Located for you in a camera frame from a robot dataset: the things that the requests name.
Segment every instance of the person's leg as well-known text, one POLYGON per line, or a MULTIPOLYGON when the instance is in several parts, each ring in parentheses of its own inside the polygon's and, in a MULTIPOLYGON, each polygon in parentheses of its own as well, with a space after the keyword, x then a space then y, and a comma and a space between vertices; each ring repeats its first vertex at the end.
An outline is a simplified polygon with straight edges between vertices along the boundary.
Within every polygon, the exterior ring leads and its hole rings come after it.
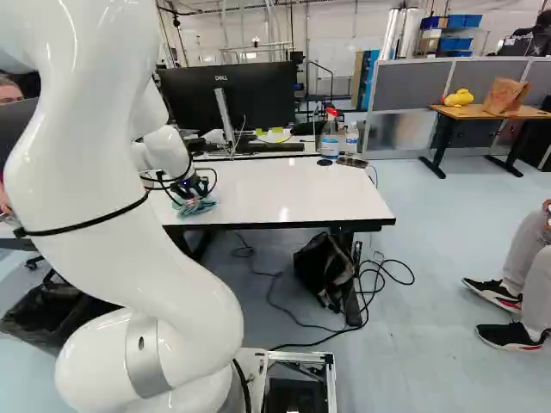
POLYGON ((503 284, 514 293, 522 292, 522 321, 477 325, 479 337, 495 348, 541 349, 551 327, 551 231, 544 213, 530 214, 519 228, 504 267, 503 284))
POLYGON ((523 289, 524 327, 532 340, 539 341, 551 327, 551 246, 536 254, 523 289))
POLYGON ((551 244, 551 231, 546 228, 546 221, 542 210, 530 213, 512 240, 503 268, 503 284, 512 295, 523 291, 536 254, 551 244))
POLYGON ((545 224, 546 215, 542 210, 530 213, 523 220, 505 259, 503 280, 481 282, 464 278, 463 283, 495 305, 520 313, 520 294, 532 261, 542 248, 551 244, 551 231, 545 224))

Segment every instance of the plastic bottle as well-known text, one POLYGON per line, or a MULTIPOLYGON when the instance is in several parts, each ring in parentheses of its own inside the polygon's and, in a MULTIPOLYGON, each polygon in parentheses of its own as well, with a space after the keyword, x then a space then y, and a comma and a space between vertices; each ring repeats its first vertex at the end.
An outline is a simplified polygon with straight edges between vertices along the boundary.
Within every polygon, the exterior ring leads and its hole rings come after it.
POLYGON ((327 108, 325 113, 327 114, 327 122, 322 131, 319 151, 322 158, 335 161, 338 158, 337 110, 334 108, 327 108))
POLYGON ((359 134, 356 123, 352 122, 346 133, 346 157, 354 158, 357 156, 359 134))

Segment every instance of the computer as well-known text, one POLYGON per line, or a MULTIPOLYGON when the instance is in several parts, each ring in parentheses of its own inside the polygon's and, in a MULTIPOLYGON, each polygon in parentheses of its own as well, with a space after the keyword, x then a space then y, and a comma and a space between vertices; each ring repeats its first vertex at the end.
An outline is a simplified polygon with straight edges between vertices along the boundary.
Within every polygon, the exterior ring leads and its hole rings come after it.
POLYGON ((0 105, 0 172, 33 117, 38 98, 0 105))
POLYGON ((235 131, 294 123, 293 62, 158 70, 161 92, 182 129, 222 128, 215 89, 223 89, 235 131))

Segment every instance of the black sneaker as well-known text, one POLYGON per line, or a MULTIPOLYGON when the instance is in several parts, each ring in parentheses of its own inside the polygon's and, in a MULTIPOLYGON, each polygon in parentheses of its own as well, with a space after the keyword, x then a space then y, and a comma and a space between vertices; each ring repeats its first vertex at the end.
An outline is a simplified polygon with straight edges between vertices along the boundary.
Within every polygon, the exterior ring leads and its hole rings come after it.
POLYGON ((517 297, 510 294, 505 287, 501 285, 500 280, 490 280, 485 282, 463 278, 463 284, 477 293, 483 299, 515 314, 520 314, 523 304, 523 295, 517 297))
POLYGON ((476 332, 486 344, 502 350, 535 351, 541 350, 547 338, 543 332, 539 342, 533 342, 522 323, 481 324, 476 326, 476 332))

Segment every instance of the person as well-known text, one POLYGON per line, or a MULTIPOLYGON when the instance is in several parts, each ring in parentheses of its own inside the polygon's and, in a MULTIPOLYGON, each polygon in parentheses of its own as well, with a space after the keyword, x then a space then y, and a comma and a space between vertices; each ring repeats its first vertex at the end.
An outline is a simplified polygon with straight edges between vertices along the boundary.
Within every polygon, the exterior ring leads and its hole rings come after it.
POLYGON ((551 200, 530 213, 518 227, 503 267, 502 280, 480 282, 463 278, 483 299, 521 316, 509 324, 481 324, 476 331, 495 348, 542 349, 551 333, 551 200))
POLYGON ((518 28, 498 51, 498 56, 551 55, 551 9, 540 13, 532 28, 518 28))
MULTIPOLYGON (((0 76, 0 105, 23 100, 23 93, 16 83, 5 76, 0 76)), ((0 210, 8 215, 12 214, 8 195, 3 187, 3 176, 0 174, 0 210)))

